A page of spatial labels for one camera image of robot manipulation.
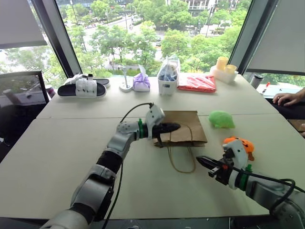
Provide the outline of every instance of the slipper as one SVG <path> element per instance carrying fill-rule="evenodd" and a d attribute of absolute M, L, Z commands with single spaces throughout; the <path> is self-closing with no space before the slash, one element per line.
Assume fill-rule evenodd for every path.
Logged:
<path fill-rule="evenodd" d="M 92 74 L 76 74 L 72 78 L 68 78 L 65 81 L 64 85 L 75 84 L 76 81 L 78 81 L 79 79 L 83 79 L 83 78 L 87 79 L 88 77 L 93 77 L 93 75 Z M 94 78 L 94 80 L 96 80 L 97 83 L 104 85 L 106 88 L 108 88 L 110 86 L 110 82 L 106 78 Z"/>
<path fill-rule="evenodd" d="M 106 87 L 96 80 L 93 80 L 92 75 L 86 78 L 78 78 L 73 80 L 75 83 L 61 86 L 57 94 L 63 98 L 97 98 L 106 95 Z"/>

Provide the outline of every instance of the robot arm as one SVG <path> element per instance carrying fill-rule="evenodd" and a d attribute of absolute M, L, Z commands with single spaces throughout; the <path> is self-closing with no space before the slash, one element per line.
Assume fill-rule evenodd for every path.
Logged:
<path fill-rule="evenodd" d="M 224 145 L 224 157 L 219 161 L 207 156 L 199 156 L 197 160 L 210 169 L 209 176 L 216 176 L 217 181 L 229 184 L 232 189 L 245 191 L 249 198 L 270 210 L 283 228 L 305 229 L 305 193 L 293 190 L 283 202 L 276 204 L 290 186 L 260 178 L 264 176 L 252 176 L 251 167 L 246 167 L 247 156 L 240 140 Z"/>
<path fill-rule="evenodd" d="M 158 138 L 180 128 L 179 124 L 161 124 L 164 112 L 156 105 L 150 107 L 145 122 L 122 122 L 97 163 L 90 169 L 71 199 L 71 207 L 46 222 L 42 229 L 86 229 L 92 221 L 104 219 L 113 195 L 116 174 L 130 145 L 140 138 Z"/>

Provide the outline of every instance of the person's hand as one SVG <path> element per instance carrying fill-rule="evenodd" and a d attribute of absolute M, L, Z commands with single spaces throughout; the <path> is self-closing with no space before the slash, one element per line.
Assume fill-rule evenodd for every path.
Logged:
<path fill-rule="evenodd" d="M 305 130 L 305 123 L 303 123 L 302 125 L 303 130 Z M 301 133 L 301 135 L 303 136 L 303 138 L 305 138 L 305 131 Z"/>
<path fill-rule="evenodd" d="M 274 96 L 273 103 L 277 103 L 280 106 L 285 100 L 289 100 L 289 102 L 284 103 L 284 106 L 291 106 L 292 104 L 300 102 L 301 99 L 302 97 L 300 97 L 298 94 L 279 93 Z"/>

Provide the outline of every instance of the black cable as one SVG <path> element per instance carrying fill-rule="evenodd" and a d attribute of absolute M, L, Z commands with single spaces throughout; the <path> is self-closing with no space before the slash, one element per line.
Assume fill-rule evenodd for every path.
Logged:
<path fill-rule="evenodd" d="M 270 180 L 270 181 L 273 181 L 273 182 L 277 182 L 277 183 L 280 183 L 280 184 L 283 184 L 283 185 L 288 185 L 288 186 L 291 186 L 292 184 L 290 183 L 287 183 L 283 180 L 279 180 L 279 179 L 276 179 L 276 178 L 272 178 L 272 177 L 266 177 L 266 176 L 262 176 L 262 175 L 259 175 L 259 174 L 256 174 L 256 173 L 250 173 L 248 171 L 245 171 L 245 170 L 242 170 L 242 169 L 238 169 L 238 168 L 235 168 L 234 166 L 232 166 L 231 164 L 228 163 L 227 159 L 224 157 L 224 162 L 226 163 L 227 166 L 229 166 L 230 169 L 233 169 L 237 172 L 240 172 L 240 173 L 243 173 L 243 174 L 246 174 L 248 176 L 253 176 L 253 177 L 256 177 L 256 178 L 261 178 L 261 179 L 265 179 L 265 180 Z M 300 187 L 298 186 L 295 186 L 294 189 L 300 191 L 300 192 L 304 192 L 305 193 L 305 190 L 301 189 Z"/>
<path fill-rule="evenodd" d="M 139 107 L 139 106 L 143 106 L 143 105 L 149 105 L 149 108 L 151 108 L 151 107 L 153 106 L 153 103 L 143 103 L 143 104 L 139 104 L 139 105 L 134 106 L 134 107 L 133 107 L 132 109 L 130 109 L 130 110 L 127 112 L 127 114 L 122 118 L 122 120 L 120 121 L 120 123 L 124 121 L 124 119 L 127 117 L 127 115 L 128 115 L 131 111 L 133 111 L 135 108 L 137 108 L 137 107 Z M 105 222 L 104 222 L 104 225 L 103 225 L 102 229 L 105 229 L 105 228 L 106 228 L 106 226 L 107 226 L 107 224 L 108 224 L 108 221 L 109 221 L 109 219 L 110 219 L 111 213 L 112 213 L 112 211 L 113 211 L 113 209 L 114 209 L 114 206 L 115 206 L 115 204 L 116 204 L 116 201 L 118 200 L 119 193 L 120 193 L 120 190 L 121 190 L 122 177 L 123 177 L 123 162 L 122 162 L 122 164 L 121 164 L 121 176 L 120 176 L 120 181 L 119 181 L 118 190 L 117 190 L 117 192 L 116 192 L 115 199 L 114 199 L 114 201 L 113 201 L 113 204 L 112 204 L 112 206 L 111 206 L 111 209 L 110 209 L 110 211 L 109 211 L 109 213 L 108 213 L 108 216 L 107 216 L 107 218 L 106 218 L 106 220 L 105 220 Z"/>
<path fill-rule="evenodd" d="M 269 213 L 270 215 L 274 215 L 273 211 L 274 209 L 279 206 L 281 203 L 283 203 L 285 200 L 288 199 L 288 197 L 291 195 L 291 193 L 294 191 L 295 188 L 295 181 L 292 179 L 281 179 L 282 181 L 290 181 L 291 182 L 291 186 L 290 188 L 287 190 L 287 192 L 281 197 L 279 198 L 270 208 Z"/>
<path fill-rule="evenodd" d="M 127 112 L 127 114 L 122 118 L 122 120 L 120 121 L 120 123 L 124 121 L 124 119 L 127 117 L 127 115 L 129 115 L 129 113 L 130 113 L 131 111 L 133 111 L 133 110 L 134 110 L 135 108 L 137 108 L 138 106 L 143 106 L 143 105 L 149 105 L 149 107 L 152 107 L 152 106 L 153 106 L 153 103 L 143 103 L 143 104 L 139 104 L 139 105 L 134 106 L 134 107 L 133 107 L 132 109 L 130 109 L 129 112 Z"/>
<path fill-rule="evenodd" d="M 238 168 L 235 168 L 234 166 L 232 166 L 231 164 L 228 163 L 227 159 L 225 158 L 225 156 L 223 156 L 224 158 L 224 162 L 226 163 L 226 165 L 229 166 L 230 169 L 233 169 L 237 172 L 240 172 L 240 173 L 243 173 L 243 174 L 246 174 L 248 176 L 253 176 L 253 177 L 256 177 L 256 178 L 261 178 L 261 179 L 265 179 L 265 180 L 270 180 L 270 181 L 274 181 L 274 182 L 277 182 L 277 183 L 280 183 L 280 184 L 283 184 L 283 185 L 288 185 L 290 186 L 290 188 L 287 190 L 287 192 L 281 197 L 279 198 L 271 207 L 270 207 L 270 210 L 269 210 L 269 213 L 270 215 L 274 215 L 274 209 L 279 206 L 281 203 L 283 203 L 285 200 L 288 199 L 288 197 L 291 195 L 291 193 L 293 192 L 294 189 L 297 189 L 301 192 L 304 192 L 305 191 L 297 186 L 295 186 L 295 181 L 292 180 L 292 179 L 275 179 L 275 178 L 271 178 L 271 177 L 265 177 L 265 176 L 262 176 L 262 175 L 259 175 L 259 174 L 255 174 L 255 173 L 251 173 L 251 172 L 248 172 L 248 171 L 245 171 L 245 170 L 242 170 L 242 169 L 238 169 Z"/>
<path fill-rule="evenodd" d="M 110 219 L 111 213 L 112 213 L 112 211 L 113 211 L 113 209 L 114 209 L 114 206 L 115 206 L 115 204 L 116 204 L 116 201 L 118 200 L 119 192 L 120 192 L 120 190 L 121 190 L 122 177 L 123 177 L 123 163 L 121 164 L 121 176 L 120 176 L 118 191 L 116 192 L 115 199 L 114 199 L 114 201 L 113 201 L 113 204 L 112 204 L 112 206 L 111 206 L 111 209 L 110 209 L 110 211 L 109 211 L 109 213 L 108 213 L 108 216 L 107 216 L 107 218 L 106 218 L 106 220 L 105 220 L 105 222 L 104 222 L 104 225 L 103 225 L 102 229 L 105 229 L 105 228 L 106 228 L 106 226 L 107 226 L 107 224 L 108 224 L 108 221 L 109 221 L 109 219 Z"/>

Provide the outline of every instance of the red plastic bag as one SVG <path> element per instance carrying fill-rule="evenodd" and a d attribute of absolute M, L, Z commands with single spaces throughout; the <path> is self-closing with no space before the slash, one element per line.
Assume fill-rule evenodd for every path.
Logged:
<path fill-rule="evenodd" d="M 216 91 L 214 76 L 204 73 L 181 73 L 178 89 L 213 93 Z"/>

